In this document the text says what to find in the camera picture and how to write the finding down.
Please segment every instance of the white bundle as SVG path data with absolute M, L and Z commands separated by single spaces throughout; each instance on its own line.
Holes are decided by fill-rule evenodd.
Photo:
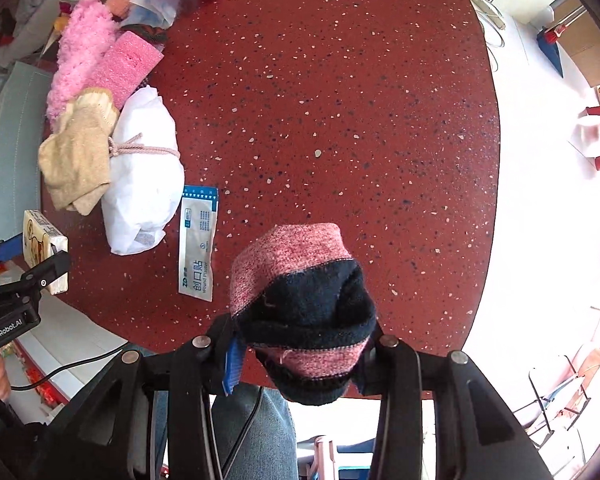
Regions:
M 122 109 L 112 139 L 177 150 L 176 127 L 158 91 L 136 91 Z M 111 184 L 102 197 L 107 242 L 114 254 L 137 254 L 164 238 L 182 197 L 184 168 L 170 153 L 120 153 L 110 159 Z

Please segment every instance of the rope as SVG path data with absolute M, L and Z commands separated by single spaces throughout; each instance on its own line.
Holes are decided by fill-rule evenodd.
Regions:
M 144 144 L 135 144 L 136 140 L 142 137 L 142 133 L 131 137 L 125 142 L 117 144 L 114 140 L 109 137 L 109 156 L 118 155 L 131 155 L 133 153 L 146 153 L 149 155 L 174 155 L 180 158 L 180 152 L 178 150 L 172 150 L 171 148 L 160 148 L 158 146 L 145 146 Z

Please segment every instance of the metal screw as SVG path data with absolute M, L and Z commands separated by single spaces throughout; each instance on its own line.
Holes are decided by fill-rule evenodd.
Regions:
M 193 338 L 193 346 L 196 348 L 206 348 L 211 344 L 211 338 L 208 335 L 197 335 Z
M 469 356 L 459 350 L 451 352 L 451 360 L 457 365 L 465 365 L 469 362 Z
M 128 352 L 125 352 L 122 354 L 122 362 L 125 365 L 133 364 L 136 361 L 138 361 L 139 358 L 140 358 L 140 354 L 138 352 L 136 352 L 135 350 L 129 350 Z
M 393 334 L 384 334 L 380 336 L 380 344 L 389 348 L 395 348 L 398 346 L 400 340 Z

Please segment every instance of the jeans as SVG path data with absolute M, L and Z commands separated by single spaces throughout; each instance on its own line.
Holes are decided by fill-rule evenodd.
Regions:
M 129 344 L 124 351 L 137 350 L 142 355 L 152 355 L 149 350 Z M 84 400 L 85 394 L 93 390 L 102 376 L 112 365 L 111 360 L 77 394 L 77 402 Z M 258 386 L 239 383 L 228 397 L 216 397 L 211 409 L 218 446 L 220 465 L 237 440 L 248 416 L 251 414 L 258 397 Z M 164 450 L 167 443 L 167 410 L 169 394 L 157 392 L 155 411 L 155 456 L 156 478 L 160 474 Z M 62 431 L 69 422 L 67 413 L 61 410 L 53 420 L 50 429 Z M 260 409 L 253 419 L 234 464 L 225 480 L 298 480 L 296 462 L 296 428 L 286 400 L 279 391 L 265 388 Z

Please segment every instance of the tabletop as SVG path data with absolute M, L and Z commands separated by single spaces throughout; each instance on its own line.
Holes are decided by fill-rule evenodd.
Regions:
M 61 299 L 157 352 L 228 308 L 230 266 L 276 224 L 335 222 L 379 321 L 416 350 L 461 348 L 491 251 L 496 96 L 469 0 L 185 0 L 150 83 L 185 183 L 220 190 L 213 301 L 178 290 L 165 239 L 110 254 L 99 206 L 45 214 L 69 239 Z M 268 383 L 249 355 L 243 380 Z

